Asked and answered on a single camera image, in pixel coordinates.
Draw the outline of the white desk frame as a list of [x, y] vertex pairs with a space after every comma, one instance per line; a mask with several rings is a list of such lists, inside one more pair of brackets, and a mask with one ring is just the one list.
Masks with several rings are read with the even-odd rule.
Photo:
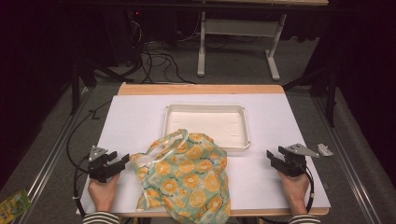
[[[204, 6], [210, 3], [237, 3], [253, 7], [326, 7], [329, 0], [200, 0]], [[205, 75], [205, 38], [207, 35], [239, 35], [253, 37], [271, 37], [272, 45], [264, 52], [273, 81], [279, 81], [280, 75], [274, 58], [279, 38], [288, 13], [281, 13], [275, 21], [252, 21], [245, 19], [208, 19], [206, 11], [200, 13], [201, 32], [198, 53], [197, 76]]]

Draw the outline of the person's right hand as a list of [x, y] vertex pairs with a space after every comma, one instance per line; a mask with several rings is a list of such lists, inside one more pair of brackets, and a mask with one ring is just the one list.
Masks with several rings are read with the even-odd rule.
[[304, 198], [309, 186], [309, 179], [306, 175], [291, 177], [278, 173], [282, 182], [284, 195], [290, 206], [290, 211], [294, 216], [306, 215]]

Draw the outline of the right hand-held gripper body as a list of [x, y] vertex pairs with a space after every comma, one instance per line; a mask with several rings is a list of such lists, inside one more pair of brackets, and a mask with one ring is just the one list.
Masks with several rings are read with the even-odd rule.
[[290, 152], [289, 155], [283, 155], [284, 160], [277, 165], [275, 168], [283, 173], [284, 175], [288, 175], [291, 177], [295, 177], [298, 175], [302, 175], [306, 171], [306, 157], [314, 157], [318, 158], [319, 154], [309, 149], [308, 147], [303, 146], [302, 144], [294, 144], [288, 147], [285, 147], [287, 151]]

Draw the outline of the black metal stand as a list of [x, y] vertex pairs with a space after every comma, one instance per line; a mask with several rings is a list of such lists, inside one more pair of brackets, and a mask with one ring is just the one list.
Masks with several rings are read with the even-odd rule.
[[79, 91], [79, 80], [82, 79], [86, 87], [95, 87], [96, 79], [94, 78], [93, 71], [99, 70], [116, 80], [126, 82], [124, 77], [121, 77], [117, 73], [111, 71], [107, 67], [99, 64], [98, 62], [89, 58], [76, 58], [72, 65], [71, 73], [71, 87], [72, 87], [72, 109], [71, 114], [74, 115], [80, 105], [80, 91]]
[[321, 96], [325, 94], [326, 107], [325, 107], [325, 118], [328, 123], [333, 127], [333, 110], [335, 106], [335, 89], [336, 89], [336, 69], [325, 67], [320, 68], [317, 71], [310, 72], [307, 75], [303, 75], [297, 79], [294, 79], [290, 83], [282, 86], [284, 91], [291, 90], [296, 86], [302, 86], [304, 84], [311, 83], [310, 94], [312, 96]]

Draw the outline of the person's left hand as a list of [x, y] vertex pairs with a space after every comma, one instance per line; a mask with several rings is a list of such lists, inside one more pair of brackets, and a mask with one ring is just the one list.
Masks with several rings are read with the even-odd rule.
[[88, 192], [92, 198], [96, 212], [111, 212], [117, 192], [120, 174], [114, 175], [108, 182], [102, 183], [91, 179]]

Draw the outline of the crumpled white paper scrap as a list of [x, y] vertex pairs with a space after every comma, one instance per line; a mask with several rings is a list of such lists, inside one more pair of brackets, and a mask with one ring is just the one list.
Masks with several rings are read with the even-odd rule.
[[324, 156], [324, 157], [330, 157], [333, 155], [333, 152], [328, 149], [327, 146], [324, 144], [318, 144], [318, 151]]

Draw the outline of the white paper sheet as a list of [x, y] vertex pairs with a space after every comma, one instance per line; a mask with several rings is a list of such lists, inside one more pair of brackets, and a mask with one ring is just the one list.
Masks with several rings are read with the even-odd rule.
[[229, 152], [231, 213], [242, 216], [286, 216], [290, 209], [280, 177], [266, 157], [279, 146], [304, 139], [283, 93], [117, 95], [113, 98], [99, 138], [99, 147], [121, 156], [146, 151], [163, 137], [169, 105], [241, 105], [250, 138], [248, 149]]

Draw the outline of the white plastic tray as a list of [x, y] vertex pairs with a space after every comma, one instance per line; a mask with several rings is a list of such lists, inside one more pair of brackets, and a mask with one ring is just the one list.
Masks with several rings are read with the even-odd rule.
[[204, 133], [229, 152], [244, 151], [250, 146], [245, 108], [241, 105], [169, 105], [163, 134], [178, 129]]

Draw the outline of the orange-slice print shopping bag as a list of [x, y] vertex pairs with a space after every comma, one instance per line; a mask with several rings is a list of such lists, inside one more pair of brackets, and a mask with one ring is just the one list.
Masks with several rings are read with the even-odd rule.
[[179, 224], [225, 224], [231, 215], [227, 152], [179, 129], [130, 157], [142, 194], [136, 208], [164, 207]]

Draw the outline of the metal floor rail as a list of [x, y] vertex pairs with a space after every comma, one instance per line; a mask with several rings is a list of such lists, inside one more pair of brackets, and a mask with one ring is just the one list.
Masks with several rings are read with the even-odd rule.
[[328, 130], [332, 142], [334, 143], [334, 151], [341, 162], [342, 170], [346, 176], [346, 180], [348, 185], [351, 188], [351, 191], [362, 211], [362, 215], [366, 220], [367, 224], [382, 224], [381, 221], [377, 217], [377, 213], [373, 208], [370, 197], [367, 194], [366, 187], [361, 182], [355, 168], [352, 165], [350, 158], [347, 155], [347, 152], [341, 143], [339, 135], [337, 134], [334, 127], [331, 126], [330, 122], [326, 118], [325, 106], [321, 102], [321, 100], [317, 97], [312, 99], [313, 104], [315, 105], [318, 113], [324, 122], [326, 129]]
[[11, 224], [26, 224], [42, 191], [46, 187], [58, 160], [60, 159], [61, 154], [63, 153], [63, 146], [66, 142], [66, 138], [70, 135], [82, 107], [86, 104], [91, 95], [92, 88], [88, 87], [84, 87], [81, 93], [78, 94], [79, 102], [77, 109], [68, 116], [63, 128], [61, 129], [60, 134], [58, 135], [54, 145], [49, 152], [48, 157], [43, 163], [40, 172], [36, 176], [32, 186], [28, 190], [28, 196], [32, 203], [31, 207], [27, 211], [23, 212], [22, 215], [18, 217], [15, 221], [12, 221]]

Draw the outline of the dark computer tower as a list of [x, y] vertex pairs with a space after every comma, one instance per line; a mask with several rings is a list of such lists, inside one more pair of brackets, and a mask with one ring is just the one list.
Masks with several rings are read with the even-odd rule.
[[106, 9], [103, 15], [117, 64], [128, 67], [137, 64], [144, 43], [140, 24], [125, 8]]

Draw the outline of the green printed packet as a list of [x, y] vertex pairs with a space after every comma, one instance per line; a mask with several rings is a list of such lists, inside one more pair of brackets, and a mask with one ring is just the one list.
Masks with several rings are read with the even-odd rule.
[[0, 203], [0, 224], [8, 224], [22, 215], [32, 203], [25, 189], [19, 189]]

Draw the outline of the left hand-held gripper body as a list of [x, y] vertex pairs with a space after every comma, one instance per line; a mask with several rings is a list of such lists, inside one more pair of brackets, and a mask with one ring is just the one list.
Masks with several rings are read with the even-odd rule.
[[92, 147], [89, 155], [89, 176], [99, 182], [106, 183], [106, 181], [120, 173], [113, 168], [113, 163], [109, 164], [107, 149], [101, 147]]

